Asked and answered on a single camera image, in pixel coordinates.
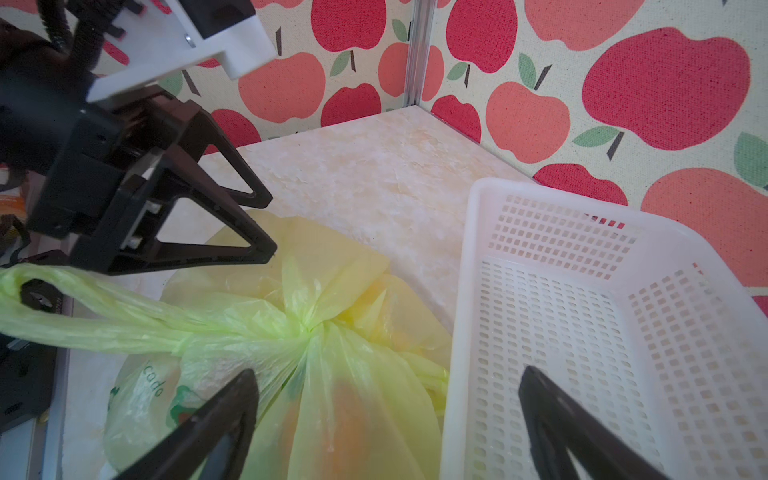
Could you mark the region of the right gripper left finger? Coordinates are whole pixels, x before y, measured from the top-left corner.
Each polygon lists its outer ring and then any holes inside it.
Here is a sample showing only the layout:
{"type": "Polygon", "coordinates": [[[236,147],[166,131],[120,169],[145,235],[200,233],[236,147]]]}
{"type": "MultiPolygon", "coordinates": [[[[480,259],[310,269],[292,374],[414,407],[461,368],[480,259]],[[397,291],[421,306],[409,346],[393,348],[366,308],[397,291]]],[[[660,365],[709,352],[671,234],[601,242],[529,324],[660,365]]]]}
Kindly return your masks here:
{"type": "Polygon", "coordinates": [[[110,392],[110,464],[119,479],[238,479],[259,400],[251,369],[205,400],[172,369],[139,368],[110,392]]]}

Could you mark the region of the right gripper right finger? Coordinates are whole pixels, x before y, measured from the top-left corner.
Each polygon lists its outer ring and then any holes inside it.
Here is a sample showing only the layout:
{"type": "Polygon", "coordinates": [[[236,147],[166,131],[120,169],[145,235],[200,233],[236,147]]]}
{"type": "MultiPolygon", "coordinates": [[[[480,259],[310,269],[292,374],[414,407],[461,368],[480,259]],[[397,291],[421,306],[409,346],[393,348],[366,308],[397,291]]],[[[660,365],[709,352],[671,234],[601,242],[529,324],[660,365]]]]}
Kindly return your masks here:
{"type": "Polygon", "coordinates": [[[539,368],[525,368],[518,395],[531,457],[541,479],[578,479],[575,463],[592,479],[665,477],[539,368]]]}

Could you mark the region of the yellow plastic bag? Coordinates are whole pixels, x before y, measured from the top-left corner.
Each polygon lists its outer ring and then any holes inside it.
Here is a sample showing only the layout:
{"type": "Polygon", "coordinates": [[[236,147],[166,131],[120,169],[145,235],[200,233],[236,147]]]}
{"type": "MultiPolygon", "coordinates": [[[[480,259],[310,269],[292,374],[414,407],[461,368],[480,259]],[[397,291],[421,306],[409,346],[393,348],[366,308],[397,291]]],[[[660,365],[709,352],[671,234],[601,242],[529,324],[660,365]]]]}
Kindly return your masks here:
{"type": "Polygon", "coordinates": [[[83,271],[1,273],[1,330],[122,354],[104,453],[125,471],[226,383],[259,399],[247,479],[435,479],[451,337],[387,257],[319,223],[264,211],[264,265],[180,270],[159,300],[83,271]]]}

